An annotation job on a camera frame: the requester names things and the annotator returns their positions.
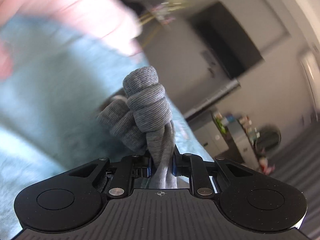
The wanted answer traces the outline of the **grey sweatpants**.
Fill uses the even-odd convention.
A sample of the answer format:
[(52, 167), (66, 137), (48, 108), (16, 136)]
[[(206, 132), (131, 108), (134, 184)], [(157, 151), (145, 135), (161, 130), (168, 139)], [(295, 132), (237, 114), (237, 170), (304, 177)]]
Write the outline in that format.
[(150, 189), (175, 189), (172, 174), (175, 128), (172, 111), (152, 66), (139, 68), (123, 81), (124, 96), (116, 95), (98, 114), (100, 124), (133, 152), (148, 150), (156, 168)]

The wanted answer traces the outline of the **white bedside cabinet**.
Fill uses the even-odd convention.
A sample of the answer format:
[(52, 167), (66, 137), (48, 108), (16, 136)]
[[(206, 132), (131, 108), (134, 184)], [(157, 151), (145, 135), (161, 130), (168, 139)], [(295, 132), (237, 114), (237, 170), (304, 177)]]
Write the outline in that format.
[(229, 149), (210, 112), (197, 116), (189, 125), (198, 142), (211, 157)]

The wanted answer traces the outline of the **grey white dressing table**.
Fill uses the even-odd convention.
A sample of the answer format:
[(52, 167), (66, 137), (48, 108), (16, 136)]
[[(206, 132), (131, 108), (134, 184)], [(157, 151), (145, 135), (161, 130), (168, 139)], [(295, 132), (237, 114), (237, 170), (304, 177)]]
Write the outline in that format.
[(242, 125), (238, 121), (233, 121), (227, 125), (227, 128), (244, 161), (244, 164), (255, 171), (261, 172), (259, 161)]

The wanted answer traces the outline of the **round black vanity mirror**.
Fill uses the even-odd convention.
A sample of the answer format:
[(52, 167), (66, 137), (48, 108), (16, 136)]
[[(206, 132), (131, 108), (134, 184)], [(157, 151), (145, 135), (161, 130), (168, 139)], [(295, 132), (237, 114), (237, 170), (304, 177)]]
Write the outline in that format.
[(280, 129), (275, 125), (265, 125), (259, 129), (260, 136), (255, 141), (255, 152), (265, 155), (274, 151), (281, 142)]

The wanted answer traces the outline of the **white tower air conditioner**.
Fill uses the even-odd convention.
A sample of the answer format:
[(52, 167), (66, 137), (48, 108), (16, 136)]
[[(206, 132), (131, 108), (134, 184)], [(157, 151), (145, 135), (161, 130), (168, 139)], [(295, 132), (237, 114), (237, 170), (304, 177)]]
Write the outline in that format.
[(185, 120), (191, 120), (192, 118), (195, 118), (195, 116), (212, 107), (221, 99), (230, 94), (233, 90), (238, 89), (239, 87), (241, 87), (241, 85), (237, 79), (229, 81), (227, 84), (215, 91), (212, 95), (207, 96), (194, 107), (189, 109), (186, 113), (184, 113), (183, 116)]

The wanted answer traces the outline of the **grey curtain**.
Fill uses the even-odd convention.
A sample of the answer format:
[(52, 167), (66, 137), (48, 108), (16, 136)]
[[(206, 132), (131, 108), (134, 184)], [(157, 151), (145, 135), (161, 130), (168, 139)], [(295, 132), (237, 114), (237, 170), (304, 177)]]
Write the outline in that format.
[(311, 239), (319, 239), (319, 124), (300, 136), (272, 158), (273, 178), (299, 189), (306, 197), (308, 211), (300, 227)]

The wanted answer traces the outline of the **light blue bed sheet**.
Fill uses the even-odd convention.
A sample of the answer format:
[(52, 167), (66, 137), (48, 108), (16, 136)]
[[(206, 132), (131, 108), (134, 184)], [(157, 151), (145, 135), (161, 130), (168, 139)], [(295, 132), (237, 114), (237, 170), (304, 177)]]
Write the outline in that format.
[(144, 54), (120, 55), (50, 20), (14, 16), (1, 27), (1, 41), (13, 61), (1, 79), (1, 239), (12, 239), (21, 231), (14, 211), (20, 191), (101, 157), (132, 154), (98, 114), (124, 94), (131, 72), (159, 78)]

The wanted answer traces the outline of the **round wooden side table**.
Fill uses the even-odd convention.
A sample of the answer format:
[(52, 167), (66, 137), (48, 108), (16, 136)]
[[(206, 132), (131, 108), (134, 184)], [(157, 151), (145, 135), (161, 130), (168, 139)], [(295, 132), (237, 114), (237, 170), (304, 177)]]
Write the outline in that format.
[(168, 29), (169, 24), (176, 19), (174, 13), (189, 6), (190, 3), (187, 0), (164, 0), (157, 5), (147, 6), (146, 12), (139, 17), (140, 26), (145, 26), (152, 21), (156, 26), (143, 40), (141, 47), (146, 48), (162, 29)]

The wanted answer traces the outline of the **wall power socket strip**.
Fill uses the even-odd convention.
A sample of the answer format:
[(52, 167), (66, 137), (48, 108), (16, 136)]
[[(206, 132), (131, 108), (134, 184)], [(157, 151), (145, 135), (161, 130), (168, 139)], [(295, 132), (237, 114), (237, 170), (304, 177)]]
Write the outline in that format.
[(206, 61), (208, 66), (210, 66), (210, 68), (214, 68), (218, 65), (215, 57), (212, 55), (210, 51), (207, 51), (207, 50), (202, 51), (201, 56)]

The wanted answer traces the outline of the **black wall television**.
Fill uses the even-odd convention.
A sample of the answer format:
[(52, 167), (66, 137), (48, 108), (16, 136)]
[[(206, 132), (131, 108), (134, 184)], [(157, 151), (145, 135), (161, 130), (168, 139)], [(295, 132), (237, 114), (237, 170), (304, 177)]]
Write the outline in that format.
[(191, 16), (188, 21), (230, 79), (241, 76), (263, 61), (248, 33), (220, 1)]

